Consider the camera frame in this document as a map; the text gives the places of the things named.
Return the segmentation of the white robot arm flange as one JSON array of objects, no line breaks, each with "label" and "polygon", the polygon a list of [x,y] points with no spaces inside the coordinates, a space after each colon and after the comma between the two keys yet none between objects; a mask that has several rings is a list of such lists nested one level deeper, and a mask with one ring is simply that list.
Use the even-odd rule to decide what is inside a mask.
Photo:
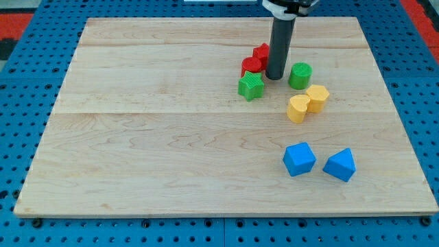
[{"label": "white robot arm flange", "polygon": [[262,6],[282,21],[308,16],[319,4],[320,0],[262,0]]}]

